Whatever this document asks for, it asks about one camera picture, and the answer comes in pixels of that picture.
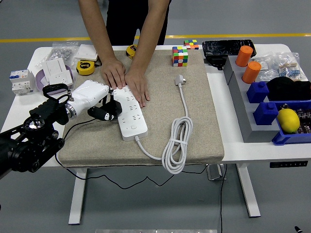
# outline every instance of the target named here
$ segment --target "lemon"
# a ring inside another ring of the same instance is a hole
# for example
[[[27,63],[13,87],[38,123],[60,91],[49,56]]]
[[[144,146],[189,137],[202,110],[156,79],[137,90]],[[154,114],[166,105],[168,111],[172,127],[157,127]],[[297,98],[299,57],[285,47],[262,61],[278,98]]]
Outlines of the lemon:
[[[289,108],[281,109],[278,112],[277,120],[284,132],[294,133],[299,128],[300,121],[297,113]]]

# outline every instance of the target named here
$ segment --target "table leg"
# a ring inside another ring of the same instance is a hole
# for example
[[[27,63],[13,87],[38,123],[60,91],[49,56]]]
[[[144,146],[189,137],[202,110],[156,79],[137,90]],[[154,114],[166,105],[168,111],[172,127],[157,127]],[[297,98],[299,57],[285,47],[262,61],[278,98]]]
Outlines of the table leg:
[[[247,170],[248,164],[237,164],[237,169],[246,201],[248,214],[250,217],[260,217],[254,189]]]
[[[75,169],[75,171],[77,172],[76,175],[78,177],[81,177],[83,179],[86,178],[87,168],[77,168]],[[69,225],[80,224],[85,184],[86,184],[85,180],[76,178],[72,195],[72,202],[68,223]]]

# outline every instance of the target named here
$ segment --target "blue container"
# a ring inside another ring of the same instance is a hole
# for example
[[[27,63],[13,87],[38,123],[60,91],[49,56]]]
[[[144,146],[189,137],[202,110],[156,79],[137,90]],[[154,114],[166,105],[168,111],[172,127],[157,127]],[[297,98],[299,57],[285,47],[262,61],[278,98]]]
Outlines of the blue container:
[[[260,103],[263,102],[266,96],[269,94],[269,90],[265,82],[254,82],[251,83],[246,94],[250,103]]]
[[[297,110],[297,109],[311,109],[311,101],[274,101],[276,107],[279,107],[283,104],[288,104],[288,107]],[[272,139],[272,142],[276,146],[283,146],[285,144],[299,144],[299,143],[311,143],[311,133],[295,133],[295,134],[286,134],[281,129],[279,121],[276,119],[280,132]]]
[[[278,115],[275,103],[261,102],[253,113],[257,125],[271,125]]]

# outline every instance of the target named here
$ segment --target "person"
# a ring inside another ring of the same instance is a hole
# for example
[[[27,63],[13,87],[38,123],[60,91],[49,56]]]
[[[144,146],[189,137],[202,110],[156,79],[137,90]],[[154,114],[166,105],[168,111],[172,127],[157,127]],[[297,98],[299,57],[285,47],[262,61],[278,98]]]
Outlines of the person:
[[[156,45],[163,45],[171,0],[110,0],[105,25],[97,0],[79,0],[81,15],[100,60],[106,84],[132,90],[140,107],[150,100],[145,72]],[[140,30],[138,47],[128,71],[116,58],[113,45],[132,45]]]

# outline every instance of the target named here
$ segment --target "robotic arm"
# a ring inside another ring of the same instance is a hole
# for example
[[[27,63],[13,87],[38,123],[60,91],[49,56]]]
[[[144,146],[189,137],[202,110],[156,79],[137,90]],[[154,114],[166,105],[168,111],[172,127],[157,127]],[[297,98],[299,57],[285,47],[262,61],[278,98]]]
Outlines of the robotic arm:
[[[58,99],[49,95],[61,89],[67,93]],[[36,172],[63,148],[65,141],[58,138],[54,122],[65,125],[85,109],[90,116],[100,120],[117,119],[122,108],[113,100],[112,93],[109,86],[91,80],[85,81],[72,93],[63,83],[44,87],[43,95],[48,100],[29,111],[30,117],[22,125],[0,133],[0,179],[11,170]],[[110,101],[106,103],[108,94],[111,95]],[[98,108],[95,105],[100,101],[103,101],[103,106]]]

